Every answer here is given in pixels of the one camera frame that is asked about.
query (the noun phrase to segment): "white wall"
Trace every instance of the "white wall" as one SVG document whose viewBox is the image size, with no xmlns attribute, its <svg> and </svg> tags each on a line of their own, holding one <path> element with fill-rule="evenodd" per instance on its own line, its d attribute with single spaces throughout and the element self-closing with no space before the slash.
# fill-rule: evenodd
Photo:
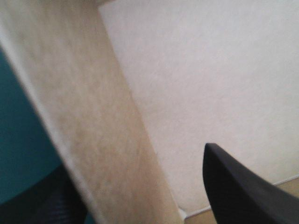
<svg viewBox="0 0 299 224">
<path fill-rule="evenodd" d="M 206 142 L 272 183 L 299 173 L 299 1 L 115 0 L 100 12 L 180 208 L 208 206 Z"/>
</svg>

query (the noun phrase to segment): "beige wall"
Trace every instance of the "beige wall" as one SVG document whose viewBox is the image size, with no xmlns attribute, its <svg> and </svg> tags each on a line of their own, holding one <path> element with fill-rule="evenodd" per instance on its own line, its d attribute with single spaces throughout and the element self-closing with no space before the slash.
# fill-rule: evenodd
<svg viewBox="0 0 299 224">
<path fill-rule="evenodd" d="M 100 12 L 181 209 L 208 206 L 216 142 L 271 183 L 299 174 L 299 2 L 115 0 Z"/>
<path fill-rule="evenodd" d="M 0 43 L 98 223 L 182 223 L 93 0 L 1 0 Z"/>
</svg>

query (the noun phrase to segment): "teal wall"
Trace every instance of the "teal wall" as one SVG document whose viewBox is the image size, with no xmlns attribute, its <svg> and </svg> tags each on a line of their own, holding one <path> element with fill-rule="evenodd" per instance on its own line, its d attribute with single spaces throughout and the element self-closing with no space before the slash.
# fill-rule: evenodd
<svg viewBox="0 0 299 224">
<path fill-rule="evenodd" d="M 61 163 L 40 120 L 0 51 L 0 203 Z M 92 224 L 91 217 L 86 224 Z"/>
</svg>

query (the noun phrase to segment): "wooden floor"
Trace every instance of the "wooden floor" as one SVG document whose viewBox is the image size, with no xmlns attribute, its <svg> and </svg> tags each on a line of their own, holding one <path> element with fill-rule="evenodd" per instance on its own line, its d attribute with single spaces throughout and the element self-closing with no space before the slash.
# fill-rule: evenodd
<svg viewBox="0 0 299 224">
<path fill-rule="evenodd" d="M 278 185 L 282 190 L 299 197 L 299 178 Z M 191 216 L 185 220 L 185 224 L 217 224 L 212 210 Z"/>
</svg>

